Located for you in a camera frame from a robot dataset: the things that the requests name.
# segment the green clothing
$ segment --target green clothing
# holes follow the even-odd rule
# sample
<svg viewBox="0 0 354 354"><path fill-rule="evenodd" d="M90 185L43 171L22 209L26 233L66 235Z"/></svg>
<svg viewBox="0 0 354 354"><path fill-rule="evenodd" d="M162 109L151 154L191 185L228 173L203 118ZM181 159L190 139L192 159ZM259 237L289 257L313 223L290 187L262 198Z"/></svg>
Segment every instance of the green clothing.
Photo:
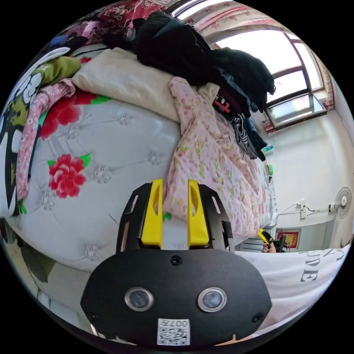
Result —
<svg viewBox="0 0 354 354"><path fill-rule="evenodd" d="M55 84L62 79L72 77L81 68L79 59L60 56L39 66L33 73L41 73L40 87Z"/></svg>
<svg viewBox="0 0 354 354"><path fill-rule="evenodd" d="M48 283L48 276L52 271L55 261L38 252L22 241L21 254L28 270L42 283Z"/></svg>

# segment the yellow object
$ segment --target yellow object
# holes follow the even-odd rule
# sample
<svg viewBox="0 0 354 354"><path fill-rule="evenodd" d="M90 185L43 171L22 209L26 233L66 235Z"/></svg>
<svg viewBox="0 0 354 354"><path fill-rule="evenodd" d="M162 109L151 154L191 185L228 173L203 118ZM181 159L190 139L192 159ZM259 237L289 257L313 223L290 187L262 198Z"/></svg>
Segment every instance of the yellow object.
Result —
<svg viewBox="0 0 354 354"><path fill-rule="evenodd" d="M190 246L206 246L209 243L202 199L197 181L188 180L188 249Z"/></svg>
<svg viewBox="0 0 354 354"><path fill-rule="evenodd" d="M152 182L141 236L143 245L162 248L162 221L162 179L160 178Z"/></svg>
<svg viewBox="0 0 354 354"><path fill-rule="evenodd" d="M263 240L264 243L269 244L268 240L266 239L266 237L263 235L263 229L259 229L258 231L258 236Z"/></svg>

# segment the cream blanket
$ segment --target cream blanket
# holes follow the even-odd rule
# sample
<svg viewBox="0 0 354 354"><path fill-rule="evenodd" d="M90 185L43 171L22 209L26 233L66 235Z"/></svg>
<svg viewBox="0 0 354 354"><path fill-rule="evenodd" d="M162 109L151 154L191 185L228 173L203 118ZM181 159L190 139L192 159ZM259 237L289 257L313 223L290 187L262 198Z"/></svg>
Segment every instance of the cream blanket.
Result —
<svg viewBox="0 0 354 354"><path fill-rule="evenodd" d="M121 48L107 49L83 66L72 78L80 89L149 109L179 122L169 90L173 75L141 64L136 55ZM196 90L210 104L219 86L208 83Z"/></svg>

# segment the window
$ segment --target window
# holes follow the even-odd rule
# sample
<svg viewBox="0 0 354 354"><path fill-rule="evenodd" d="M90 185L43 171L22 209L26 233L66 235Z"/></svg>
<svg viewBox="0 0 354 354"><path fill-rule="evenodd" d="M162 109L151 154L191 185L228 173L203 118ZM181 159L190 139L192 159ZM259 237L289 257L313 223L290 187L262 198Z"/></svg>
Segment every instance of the window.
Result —
<svg viewBox="0 0 354 354"><path fill-rule="evenodd" d="M233 0L192 0L187 1L183 5L177 5L177 8L173 9L171 15L177 17L180 20L184 20L189 16L192 16L197 11L200 11L210 5L216 5L220 3L226 3Z"/></svg>
<svg viewBox="0 0 354 354"><path fill-rule="evenodd" d="M313 95L323 90L317 63L297 36L258 30L225 38L217 45L253 55L273 75L277 89L274 95L268 95L266 114L276 130L326 113Z"/></svg>

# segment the red peony print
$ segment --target red peony print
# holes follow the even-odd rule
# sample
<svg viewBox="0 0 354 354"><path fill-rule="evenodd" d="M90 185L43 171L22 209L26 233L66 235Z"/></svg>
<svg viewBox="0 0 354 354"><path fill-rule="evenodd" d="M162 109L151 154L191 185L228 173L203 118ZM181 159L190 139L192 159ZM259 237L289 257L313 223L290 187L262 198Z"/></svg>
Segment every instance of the red peony print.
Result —
<svg viewBox="0 0 354 354"><path fill-rule="evenodd" d="M59 198L77 197L80 185L86 182L86 177L81 173L84 161L78 157L71 159L71 155L62 155L49 167L49 187L56 191Z"/></svg>
<svg viewBox="0 0 354 354"><path fill-rule="evenodd" d="M88 63L92 58L89 58L87 56L84 56L83 58L80 59L81 64L86 64Z"/></svg>
<svg viewBox="0 0 354 354"><path fill-rule="evenodd" d="M49 109L39 136L44 140L53 134L59 125L75 123L80 118L81 104L90 104L98 95L77 89L71 97L63 97Z"/></svg>

